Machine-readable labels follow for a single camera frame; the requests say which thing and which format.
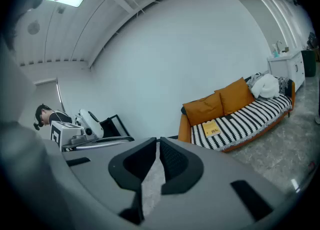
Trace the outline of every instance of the floor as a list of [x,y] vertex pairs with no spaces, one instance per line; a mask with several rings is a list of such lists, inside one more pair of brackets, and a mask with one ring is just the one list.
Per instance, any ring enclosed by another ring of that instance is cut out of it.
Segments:
[[[228,154],[277,186],[284,194],[295,192],[292,179],[298,185],[309,172],[310,162],[320,163],[320,125],[315,123],[319,106],[320,63],[315,77],[306,77],[305,84],[295,94],[294,109],[271,130],[249,144]],[[164,169],[156,160],[142,183],[143,213],[147,216],[161,198],[165,183]]]

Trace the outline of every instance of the black shirt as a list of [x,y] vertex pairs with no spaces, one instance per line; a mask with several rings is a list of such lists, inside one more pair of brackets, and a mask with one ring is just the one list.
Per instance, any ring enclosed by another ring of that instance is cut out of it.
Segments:
[[65,114],[63,113],[60,113],[60,112],[53,112],[50,116],[49,116],[49,124],[51,125],[51,122],[52,121],[56,121],[56,122],[64,122],[64,123],[70,123],[72,124],[72,119],[71,117],[69,116],[66,116]]

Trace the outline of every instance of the green trash bin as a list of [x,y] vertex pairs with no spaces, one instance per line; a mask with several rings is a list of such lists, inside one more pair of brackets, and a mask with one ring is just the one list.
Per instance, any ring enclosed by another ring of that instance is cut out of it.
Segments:
[[316,54],[313,50],[302,50],[304,75],[313,77],[316,75]]

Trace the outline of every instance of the orange pillow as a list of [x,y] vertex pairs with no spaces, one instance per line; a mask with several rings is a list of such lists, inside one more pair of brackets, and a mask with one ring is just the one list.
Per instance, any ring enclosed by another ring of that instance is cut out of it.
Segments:
[[231,83],[225,88],[214,91],[220,94],[225,116],[230,115],[255,101],[254,96],[243,78]]
[[183,107],[191,126],[202,124],[224,115],[219,94],[212,94],[199,100],[185,103]]

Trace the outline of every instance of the striped blanket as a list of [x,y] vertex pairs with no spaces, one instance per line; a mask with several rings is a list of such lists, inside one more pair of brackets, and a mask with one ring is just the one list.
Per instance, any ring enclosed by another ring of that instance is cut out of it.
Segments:
[[202,124],[192,126],[191,143],[217,151],[237,146],[262,132],[290,109],[291,98],[281,93],[275,98],[259,97],[237,112],[216,118],[215,121],[221,130],[218,135],[207,138]]

